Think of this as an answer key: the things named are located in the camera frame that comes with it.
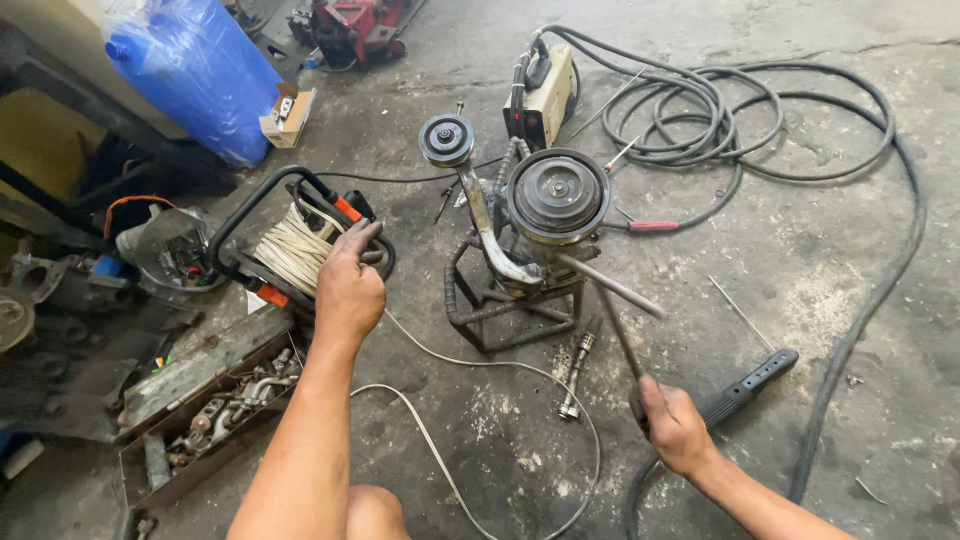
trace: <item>red machine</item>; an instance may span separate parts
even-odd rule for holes
[[[403,58],[398,39],[426,0],[314,0],[310,36],[334,69],[366,67],[372,56]]]

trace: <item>coiled black hose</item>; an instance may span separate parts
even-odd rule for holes
[[[890,291],[897,284],[897,281],[910,264],[911,259],[916,254],[917,249],[920,247],[921,241],[923,240],[924,228],[926,225],[926,200],[920,188],[916,165],[903,145],[903,141],[897,135],[896,121],[894,119],[894,114],[890,103],[887,101],[886,97],[884,97],[883,93],[880,92],[880,90],[869,81],[857,76],[851,71],[820,63],[808,61],[773,61],[737,66],[736,68],[709,67],[697,70],[685,70],[663,62],[628,53],[559,25],[550,25],[537,30],[533,35],[533,39],[531,39],[531,43],[537,42],[542,35],[546,33],[552,33],[565,39],[573,47],[577,48],[591,59],[618,73],[633,76],[639,71],[639,69],[628,69],[606,61],[588,49],[584,43],[588,43],[597,48],[613,53],[621,58],[658,67],[664,71],[676,74],[676,76],[663,76],[650,73],[649,71],[644,72],[642,75],[640,75],[640,79],[642,79],[642,81],[634,83],[630,88],[613,100],[611,105],[605,110],[603,114],[604,132],[611,138],[617,148],[623,149],[631,142],[621,136],[625,123],[637,110],[639,110],[644,103],[658,96],[662,97],[662,99],[660,99],[660,101],[654,105],[653,123],[647,129],[644,136],[641,138],[641,141],[633,145],[627,152],[626,158],[628,160],[666,167],[686,167],[697,163],[703,163],[708,160],[725,160],[733,166],[732,179],[727,188],[722,193],[717,194],[717,200],[708,209],[704,210],[700,214],[681,221],[680,227],[677,230],[669,233],[675,233],[677,231],[695,227],[707,221],[712,215],[716,214],[730,201],[730,199],[732,199],[733,195],[740,187],[744,168],[748,168],[757,172],[766,180],[787,184],[807,184],[837,179],[861,171],[871,163],[875,162],[881,155],[883,155],[888,147],[892,147],[900,156],[900,160],[903,162],[903,166],[906,169],[907,180],[910,183],[914,203],[914,215],[910,225],[909,235],[907,236],[903,246],[900,248],[897,258],[889,264],[883,274],[882,280],[876,285],[866,304],[859,310],[856,317],[853,319],[850,328],[844,334],[843,338],[836,344],[836,346],[834,346],[833,351],[831,352],[828,369],[824,376],[823,384],[817,394],[813,408],[810,411],[810,420],[807,424],[804,437],[801,440],[797,464],[791,479],[788,498],[794,503],[800,503],[803,500],[807,482],[809,481],[813,457],[817,448],[817,441],[820,439],[820,433],[823,430],[824,419],[827,414],[830,399],[832,398],[837,384],[840,381],[841,373],[847,365],[857,338],[863,332],[867,323],[870,322],[870,319],[876,313],[876,310],[880,307],[880,305],[882,305],[887,295],[889,295]],[[516,69],[516,74],[518,77],[526,72],[526,68],[529,64],[532,54],[533,49],[531,48],[530,51],[524,53],[524,55],[520,57],[520,62],[518,63]],[[766,84],[749,75],[752,72],[771,70],[812,71],[842,77],[870,94],[874,102],[879,107],[881,116],[877,116],[876,114],[873,114],[869,110],[866,110],[851,101],[823,93],[810,91],[776,92]],[[739,79],[744,83],[757,88],[760,93],[756,97],[748,99],[743,103],[736,105],[735,107],[728,107],[724,101],[722,92],[720,92],[717,86],[713,83],[713,81],[723,78]],[[640,95],[639,98],[636,98],[636,96],[644,90],[648,91]],[[682,93],[686,94],[687,97],[692,97],[694,102],[700,106],[702,111],[683,112],[664,116],[663,110],[666,104],[671,99]],[[632,98],[636,100],[627,106],[628,108],[625,114],[622,116],[619,124],[616,127],[613,127],[611,121],[612,110],[616,109],[621,104],[629,102]],[[844,170],[827,174],[800,175],[776,171],[760,165],[759,163],[745,159],[745,156],[770,142],[780,131],[783,123],[782,100],[784,99],[812,100],[834,105],[836,107],[859,114],[861,117],[872,123],[877,129],[883,132],[883,139],[870,154],[870,156],[861,162],[849,166]],[[772,129],[758,141],[740,146],[737,140],[738,137],[734,116],[738,112],[747,109],[748,107],[766,101],[772,102],[777,116]],[[510,124],[510,129],[512,130],[512,135],[522,136],[522,126],[524,121],[523,92],[518,91],[516,85],[511,102],[511,113],[511,120],[513,120],[513,122]],[[698,122],[706,124],[707,128],[689,140],[678,142],[674,140],[674,138],[672,138],[665,129],[666,125],[676,122]],[[661,146],[653,146],[648,144],[650,135],[654,133],[662,137],[666,144]],[[605,223],[605,225],[614,229],[628,229],[628,226],[625,224],[621,225],[616,223]],[[637,494],[643,483],[643,480],[647,477],[650,471],[653,470],[656,464],[657,459],[655,456],[652,456],[650,459],[648,459],[647,462],[644,463],[643,467],[637,472],[628,492],[627,501],[624,508],[624,523],[628,536],[631,539],[637,538],[636,523],[634,523],[633,519],[636,511]]]

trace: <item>bolt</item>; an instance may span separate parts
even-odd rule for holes
[[[453,142],[453,130],[440,130],[437,134],[437,140],[443,144],[449,144]]]

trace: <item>cardboard box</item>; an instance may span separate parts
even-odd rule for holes
[[[260,116],[260,131],[276,148],[294,148],[306,119],[310,117],[310,107],[313,106],[313,99],[317,97],[317,89],[297,92],[297,89],[288,83],[277,83],[276,88],[280,90],[280,97],[277,98],[270,116]],[[285,97],[293,97],[296,101],[287,119],[280,122],[280,104]]]

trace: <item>concrete floor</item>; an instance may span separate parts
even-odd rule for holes
[[[900,133],[916,157],[930,214],[924,245],[857,345],[848,373],[864,380],[837,390],[805,506],[861,538],[960,537],[960,187],[952,143],[960,135],[960,5],[948,0],[763,0],[508,2],[433,0],[404,36],[409,57],[367,75],[308,72],[317,105],[296,151],[275,151],[261,170],[213,209],[227,213],[282,164],[396,177],[435,174],[420,156],[417,132],[429,117],[467,103],[477,132],[477,160],[497,157],[506,141],[501,107],[512,66],[530,33],[560,23],[622,48],[676,65],[736,64],[804,58],[854,70],[886,93]],[[623,84],[582,55],[584,97],[566,130],[579,126]],[[766,75],[776,89],[820,88],[867,103],[829,77]],[[747,95],[726,87],[732,101]],[[787,104],[784,132],[759,152],[795,172],[837,170],[865,156],[879,136],[851,115]],[[745,140],[764,133],[769,110],[744,112]],[[607,158],[600,128],[576,148]],[[709,205],[729,169],[663,172],[634,165],[616,173],[615,202],[646,219],[673,219]],[[433,215],[443,184],[360,187],[400,253],[387,285],[388,306],[428,347],[448,356],[480,356],[443,315],[443,267],[468,229],[465,210]],[[801,353],[786,378],[767,389],[717,439],[749,474],[784,492],[824,358],[859,310],[905,238],[911,204],[902,167],[886,156],[837,187],[797,188],[748,174],[717,217],[672,237],[608,233],[596,265],[671,314],[663,323],[620,304],[637,350],[655,376],[703,400],[749,372],[762,344],[712,288],[727,286],[776,344]],[[250,223],[262,232],[286,211],[270,198]],[[468,278],[481,272],[472,258]],[[588,295],[587,313],[599,306]],[[199,339],[246,311],[243,291],[223,296]],[[622,538],[620,506],[649,446],[630,415],[630,380],[612,332],[590,359],[583,399],[600,431],[603,472],[596,498],[566,537]],[[560,373],[573,337],[558,337],[490,359],[523,361]],[[556,415],[561,392],[511,368],[451,366],[421,353],[384,320],[357,361],[354,386],[400,388],[413,401],[474,515],[497,537],[536,538],[560,526],[584,496],[593,454],[588,430]],[[269,441],[233,461],[178,505],[155,513],[151,538],[224,538]],[[9,538],[106,538],[118,517],[110,486],[115,450],[50,441],[51,451],[0,502],[0,535]],[[860,478],[889,505],[871,500]],[[455,503],[437,464],[399,401],[371,393],[353,405],[352,479],[393,490],[414,538],[480,538]],[[640,513],[641,535],[744,538],[722,510],[672,474],[657,475]]]

